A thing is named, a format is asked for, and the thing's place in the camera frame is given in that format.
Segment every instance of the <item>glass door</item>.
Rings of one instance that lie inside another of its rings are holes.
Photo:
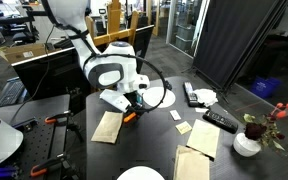
[[[173,22],[167,41],[189,56],[194,56],[210,0],[173,0]]]

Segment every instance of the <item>black table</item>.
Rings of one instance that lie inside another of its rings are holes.
[[[36,117],[39,120],[40,124],[42,124],[44,123],[44,119],[46,117],[67,111],[69,109],[69,102],[70,102],[69,95],[61,95],[37,101],[30,101],[26,103],[22,107],[22,109],[20,109],[14,123],[25,121],[32,117]],[[3,119],[3,121],[9,123],[12,117],[14,116],[15,112],[19,108],[19,106],[20,105],[1,107],[0,118]],[[52,143],[50,145],[51,148],[49,149],[48,158],[55,157],[56,155],[63,153],[65,147],[66,126],[54,126],[53,129],[54,129],[53,135],[52,134],[50,135],[50,138],[52,138],[51,141]],[[43,162],[43,160],[41,160],[40,162],[36,162],[35,165],[38,165],[41,162]],[[57,166],[52,167],[50,171],[48,171],[46,177],[40,176],[34,179],[60,179],[60,175],[61,170]]]
[[[187,121],[193,127],[195,119],[203,120],[203,114],[187,106],[182,85],[188,79],[171,77],[167,80],[173,86],[176,102],[169,108],[144,114],[132,127],[123,125],[114,145],[92,142],[90,139],[105,111],[119,111],[100,100],[100,92],[87,97],[87,179],[117,179],[134,166],[148,166],[158,171],[165,180],[173,179],[176,147],[185,146],[190,136],[190,132],[180,135],[175,126]],[[161,81],[152,81],[151,85],[160,86]],[[192,86],[194,89],[203,88],[198,84]],[[244,126],[221,106],[214,104],[211,109],[238,122],[237,133],[243,131]],[[170,110],[177,110],[182,120],[174,121]],[[233,149],[234,138],[235,135],[220,131],[217,156],[210,165],[211,179],[287,179],[287,171],[283,169],[288,168],[287,163],[280,157],[270,150],[264,150],[254,157],[244,158]]]

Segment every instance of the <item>potted plant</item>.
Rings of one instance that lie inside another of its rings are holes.
[[[239,133],[234,140],[234,149],[242,156],[249,157],[258,153],[262,147],[269,147],[275,152],[287,155],[279,144],[285,136],[278,130],[276,122],[286,116],[288,104],[277,103],[274,110],[256,118],[250,114],[244,115],[245,132]]]

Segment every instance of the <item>orange handle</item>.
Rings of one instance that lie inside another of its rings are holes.
[[[45,123],[46,124],[53,124],[53,123],[56,123],[57,119],[48,119],[48,118],[45,118]]]
[[[132,114],[126,116],[126,117],[124,118],[124,123],[129,122],[129,121],[132,120],[135,116],[136,116],[136,113],[135,113],[135,112],[133,112]]]
[[[37,172],[34,172],[34,168],[37,167],[37,166],[34,166],[31,170],[31,176],[32,177],[36,177],[36,176],[39,176],[39,175],[42,175],[42,174],[45,174],[47,172],[47,169],[41,169],[40,171],[37,171]]]

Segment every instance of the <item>black curtain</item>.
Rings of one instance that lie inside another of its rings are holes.
[[[193,66],[226,91],[287,0],[211,0]]]

